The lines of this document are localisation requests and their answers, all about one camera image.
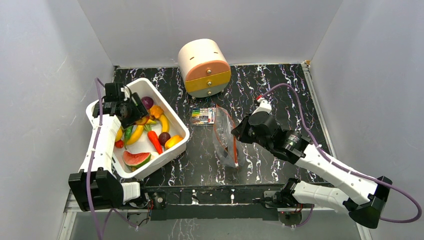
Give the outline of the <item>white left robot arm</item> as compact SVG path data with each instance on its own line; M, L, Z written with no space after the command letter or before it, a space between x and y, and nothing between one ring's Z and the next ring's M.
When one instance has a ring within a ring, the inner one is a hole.
M102 84L99 79L95 82L97 90L104 87L105 93L86 108L92 126L91 139L83 163L78 172L70 174L68 185L84 212L120 208L129 201L137 208L144 208L149 203L149 194L138 182L117 180L112 165L118 131L147 116L147 109L138 94L123 83Z

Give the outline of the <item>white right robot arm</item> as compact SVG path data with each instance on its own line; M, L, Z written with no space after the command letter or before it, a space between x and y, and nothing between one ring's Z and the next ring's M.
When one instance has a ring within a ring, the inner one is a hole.
M320 152L312 141L294 130L282 129L276 119L265 111L248 114L231 134L245 144L256 143L279 160L309 170L332 184L332 187L312 185L290 179L281 192L288 207L299 204L319 205L347 213L356 223L376 229L393 182L378 177L357 176L357 172L336 158Z

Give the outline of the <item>orange ginger root toy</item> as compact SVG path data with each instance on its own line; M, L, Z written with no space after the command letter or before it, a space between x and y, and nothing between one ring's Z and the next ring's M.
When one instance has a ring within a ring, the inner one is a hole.
M152 120L159 119L162 116L163 113L164 113L164 110L158 105L153 105L149 109L150 118Z

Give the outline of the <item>clear orange-zip bag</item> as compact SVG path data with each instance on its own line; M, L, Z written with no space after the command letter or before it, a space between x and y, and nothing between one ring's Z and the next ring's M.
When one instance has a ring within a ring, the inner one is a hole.
M240 151L243 147L237 138L232 134L236 124L228 111L216 105L212 142L217 158L225 167L239 169L245 164L245 160Z

